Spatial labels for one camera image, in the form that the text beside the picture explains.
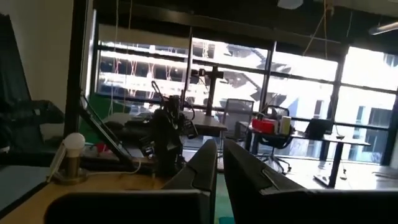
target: black frame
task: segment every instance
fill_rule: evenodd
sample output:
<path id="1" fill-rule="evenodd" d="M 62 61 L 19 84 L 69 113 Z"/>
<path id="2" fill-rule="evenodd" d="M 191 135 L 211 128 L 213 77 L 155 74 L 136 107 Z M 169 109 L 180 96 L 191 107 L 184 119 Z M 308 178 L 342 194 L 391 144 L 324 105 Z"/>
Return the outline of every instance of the black frame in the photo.
<path id="1" fill-rule="evenodd" d="M 195 35 L 195 31 L 198 32 L 199 37 L 203 38 L 203 24 L 200 24 L 199 27 L 202 27 L 201 29 L 190 29 L 190 48 L 192 47 L 192 37 L 196 36 Z M 71 58 L 72 55 L 76 55 L 76 46 L 73 44 L 74 42 L 76 42 L 76 40 L 74 40 L 74 34 L 76 33 L 76 31 L 72 32 L 72 39 L 71 39 Z M 395 143 L 395 138 L 396 138 L 396 134 L 397 134 L 397 128 L 398 128 L 398 90 L 394 91 L 394 90 L 384 90 L 384 89 L 380 89 L 380 88 L 373 88 L 373 87 L 369 87 L 369 86 L 357 86 L 357 85 L 352 85 L 352 84 L 347 84 L 347 83 L 342 83 L 341 82 L 341 78 L 342 78 L 342 73 L 343 73 L 343 67 L 344 67 L 344 62 L 345 62 L 345 55 L 348 52 L 348 48 L 349 45 L 345 46 L 345 50 L 343 50 L 343 53 L 341 55 L 335 55 L 332 59 L 332 61 L 337 61 L 338 62 L 338 69 L 336 70 L 336 76 L 334 81 L 328 81 L 328 80 L 320 80 L 320 79 L 316 79 L 316 78 L 307 78 L 307 77 L 301 77 L 298 75 L 288 75 L 288 74 L 284 74 L 284 73 L 278 73 L 278 72 L 272 72 L 270 70 L 271 68 L 271 62 L 272 62 L 272 56 L 273 53 L 276 50 L 283 50 L 283 52 L 286 53 L 293 53 L 293 54 L 297 54 L 297 51 L 292 49 L 292 52 L 289 52 L 288 49 L 285 48 L 285 44 L 281 43 L 281 45 L 279 45 L 280 43 L 274 42 L 273 45 L 271 45 L 267 40 L 263 40 L 264 41 L 264 45 L 263 46 L 268 46 L 268 48 L 265 48 L 268 50 L 268 57 L 267 57 L 267 62 L 266 62 L 266 67 L 264 69 L 257 69 L 257 68 L 246 68 L 246 67 L 239 67 L 239 66 L 235 66 L 235 65 L 226 65 L 226 64 L 221 64 L 221 63 L 210 63 L 210 62 L 206 62 L 206 61 L 202 61 L 202 60 L 197 60 L 197 59 L 192 59 L 191 57 L 188 57 L 188 68 L 190 68 L 192 63 L 195 64 L 199 64 L 199 65 L 206 65 L 206 66 L 217 66 L 217 67 L 222 67 L 222 68 L 229 68 L 229 69 L 233 69 L 233 70 L 240 70 L 242 72 L 251 72 L 251 73 L 259 73 L 264 75 L 264 82 L 263 82 L 263 87 L 262 87 L 262 93 L 261 93 L 261 103 L 260 103 L 260 108 L 262 108 L 264 106 L 265 102 L 265 96 L 267 93 L 267 86 L 269 83 L 269 79 L 270 77 L 281 77 L 281 78 L 287 78 L 289 77 L 290 79 L 295 79 L 295 80 L 303 80 L 303 81 L 310 81 L 310 82 L 317 82 L 317 83 L 324 83 L 324 84 L 329 84 L 329 85 L 333 85 L 333 91 L 331 94 L 331 102 L 329 105 L 329 109 L 328 109 L 328 119 L 332 119 L 333 124 L 334 125 L 339 125 L 339 126 L 349 126 L 349 127 L 354 127 L 354 128 L 366 128 L 366 129 L 375 129 L 375 130 L 383 130 L 383 131 L 387 131 L 388 132 L 388 138 L 387 138 L 387 144 L 386 144 L 386 150 L 384 151 L 383 157 L 382 157 L 382 161 L 381 161 L 381 165 L 389 165 L 390 161 L 391 161 L 391 156 L 393 153 L 393 149 L 394 149 L 394 143 Z M 95 37 L 95 54 L 93 56 L 93 61 L 96 63 L 93 63 L 93 69 L 92 69 L 92 82 L 96 82 L 96 77 L 97 77 L 97 73 L 98 73 L 98 60 L 100 58 L 100 54 L 102 50 L 109 50 L 109 51 L 113 51 L 114 49 L 112 47 L 106 47 L 103 45 L 99 45 L 98 44 L 98 29 L 96 32 L 96 37 Z M 126 54 L 126 50 L 125 49 L 116 49 L 117 52 L 122 53 L 122 54 Z M 154 57 L 154 58 L 162 58 L 162 59 L 166 59 L 166 60 L 173 60 L 176 62 L 184 62 L 186 59 L 182 58 L 182 57 L 174 57 L 174 56 L 167 56 L 167 55 L 161 55 L 161 54 L 152 54 L 149 52 L 140 52 L 140 51 L 134 51 L 134 50 L 129 50 L 128 51 L 129 54 L 134 54 L 134 55 L 141 55 L 141 56 L 145 56 L 145 57 Z M 74 124 L 77 124 L 77 122 L 74 122 L 73 120 L 78 119 L 78 117 L 76 118 L 74 114 L 74 109 L 71 108 L 72 105 L 76 104 L 72 104 L 71 99 L 74 98 L 72 95 L 75 95 L 75 93 L 72 93 L 74 90 L 74 88 L 72 87 L 73 85 L 76 85 L 76 82 L 72 83 L 72 80 L 77 80 L 77 75 L 75 72 L 75 76 L 73 77 L 73 75 L 71 74 L 71 70 L 74 68 L 74 71 L 77 71 L 77 58 L 79 57 L 75 57 L 75 61 L 74 62 L 70 62 L 70 74 L 68 76 L 68 94 L 67 94 L 67 117 L 66 117 L 66 121 L 65 122 L 65 134 L 70 133 L 72 130 L 77 130 L 77 126 L 75 126 Z M 187 80 L 185 80 L 185 91 L 187 89 Z M 390 122 L 390 125 L 388 128 L 384 128 L 384 127 L 376 127 L 376 126 L 368 126 L 368 125 L 360 125 L 360 124 L 346 124 L 346 123 L 339 123 L 339 122 L 335 122 L 334 121 L 334 116 L 336 113 L 336 107 L 337 107 L 337 101 L 338 101 L 338 93 L 340 90 L 341 86 L 347 86 L 347 87 L 351 87 L 351 88 L 357 88 L 357 89 L 361 89 L 361 90 L 371 90 L 371 91 L 377 91 L 377 92 L 381 92 L 381 93 L 389 93 L 389 94 L 395 94 L 396 95 L 396 102 L 394 104 L 394 108 L 393 108 L 393 112 L 392 112 L 392 119 Z M 91 92 L 97 95 L 100 95 L 98 93 L 96 93 L 96 88 L 91 88 Z M 144 102 L 144 103 L 158 103 L 157 100 L 145 100 L 145 99 L 137 99 L 137 98 L 131 98 L 131 97 L 126 97 L 126 100 L 128 101 L 136 101 L 136 102 Z M 195 105 L 194 106 L 195 109 L 201 109 L 201 110 L 205 110 L 206 106 L 198 106 Z M 213 108 L 213 111 L 220 111 L 223 112 L 224 109 L 223 108 Z M 294 121 L 304 121 L 304 122 L 309 122 L 310 119 L 307 118 L 292 118 L 292 120 Z M 322 145 L 322 149 L 321 149 L 321 155 L 319 160 L 321 161 L 325 161 L 327 158 L 327 153 L 328 153 L 328 146 L 326 144 Z"/>

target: green floor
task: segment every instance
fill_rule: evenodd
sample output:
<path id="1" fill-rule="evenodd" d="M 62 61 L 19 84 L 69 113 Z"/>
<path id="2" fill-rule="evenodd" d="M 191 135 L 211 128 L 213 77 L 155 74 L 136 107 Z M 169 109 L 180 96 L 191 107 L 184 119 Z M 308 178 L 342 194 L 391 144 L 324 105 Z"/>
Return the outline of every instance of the green floor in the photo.
<path id="1" fill-rule="evenodd" d="M 216 222 L 219 224 L 234 223 L 231 203 L 229 202 L 228 191 L 226 189 L 223 174 L 217 175 L 217 191 L 216 191 Z"/>

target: ceiling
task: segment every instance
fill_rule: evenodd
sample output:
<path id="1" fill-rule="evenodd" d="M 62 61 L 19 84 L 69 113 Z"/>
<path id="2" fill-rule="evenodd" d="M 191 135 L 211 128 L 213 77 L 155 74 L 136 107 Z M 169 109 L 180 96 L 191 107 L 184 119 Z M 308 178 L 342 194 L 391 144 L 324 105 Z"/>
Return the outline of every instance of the ceiling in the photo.
<path id="1" fill-rule="evenodd" d="M 327 0 L 336 6 L 343 6 L 384 16 L 398 17 L 398 0 Z"/>

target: green panel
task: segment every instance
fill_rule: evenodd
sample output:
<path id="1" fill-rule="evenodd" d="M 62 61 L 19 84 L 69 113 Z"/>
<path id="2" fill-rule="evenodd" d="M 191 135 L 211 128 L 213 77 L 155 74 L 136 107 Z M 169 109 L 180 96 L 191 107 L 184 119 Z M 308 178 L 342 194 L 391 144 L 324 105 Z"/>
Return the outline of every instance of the green panel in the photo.
<path id="1" fill-rule="evenodd" d="M 93 94 L 90 95 L 88 101 L 90 102 L 90 105 L 94 109 L 95 113 L 98 114 L 98 116 L 102 120 L 108 117 L 109 108 L 111 106 L 111 99 Z M 123 105 L 114 101 L 113 113 L 122 113 L 122 112 L 123 112 Z M 130 107 L 126 106 L 124 112 L 129 113 Z M 95 134 L 93 130 L 91 130 L 91 128 L 88 126 L 88 124 L 85 121 L 81 122 L 79 132 L 82 135 L 84 135 L 84 137 L 86 138 L 86 142 L 96 143 L 100 141 L 98 136 Z"/>

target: desk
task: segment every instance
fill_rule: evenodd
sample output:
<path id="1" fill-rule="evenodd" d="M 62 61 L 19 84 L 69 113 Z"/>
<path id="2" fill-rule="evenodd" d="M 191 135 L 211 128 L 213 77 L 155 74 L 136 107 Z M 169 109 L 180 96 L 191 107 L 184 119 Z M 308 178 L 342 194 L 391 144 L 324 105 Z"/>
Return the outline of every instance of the desk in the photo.
<path id="1" fill-rule="evenodd" d="M 157 190 L 167 180 L 147 175 L 100 174 L 92 175 L 86 182 L 73 186 L 47 184 L 23 204 L 8 213 L 0 224 L 39 224 L 43 223 L 47 207 L 57 198 L 72 192 L 120 191 L 120 190 Z"/>
<path id="2" fill-rule="evenodd" d="M 239 122 L 239 124 L 248 129 L 248 135 L 246 136 L 246 142 L 245 142 L 245 145 L 244 145 L 244 148 L 247 151 L 250 151 L 252 134 L 259 134 L 260 136 L 263 136 L 265 138 L 286 138 L 286 136 L 282 136 L 282 135 L 261 133 L 260 131 L 254 129 L 247 122 Z M 324 175 L 315 175 L 314 176 L 314 178 L 316 180 L 318 180 L 321 184 L 323 184 L 324 186 L 329 187 L 329 188 L 334 188 L 335 185 L 336 185 L 336 179 L 337 179 L 337 175 L 338 175 L 338 168 L 340 166 L 341 155 L 343 153 L 344 144 L 357 145 L 357 146 L 370 146 L 369 143 L 366 143 L 364 141 L 360 141 L 360 140 L 357 140 L 357 139 L 349 139 L 347 137 L 345 137 L 344 139 L 337 139 L 336 136 L 329 135 L 329 134 L 323 135 L 323 138 L 321 138 L 321 139 L 311 139 L 311 138 L 308 138 L 308 136 L 306 136 L 304 132 L 295 131 L 291 135 L 291 137 L 292 138 L 298 138 L 298 139 L 308 139 L 308 140 L 314 140 L 314 141 L 335 142 L 335 143 L 337 143 L 335 156 L 333 158 L 333 165 L 332 165 L 331 171 L 330 171 L 330 176 L 329 177 L 324 176 Z"/>
<path id="3" fill-rule="evenodd" d="M 183 111 L 182 112 L 188 119 L 192 118 L 192 111 Z M 126 113 L 114 113 L 111 116 L 108 116 L 104 122 L 107 121 L 115 121 L 121 124 L 125 124 L 129 121 L 134 115 L 126 114 Z M 197 128 L 199 135 L 205 136 L 213 136 L 219 137 L 222 131 L 226 131 L 227 127 L 221 124 L 219 121 L 214 119 L 212 116 L 206 116 L 201 111 L 195 111 L 195 117 L 192 120 L 192 123 Z"/>

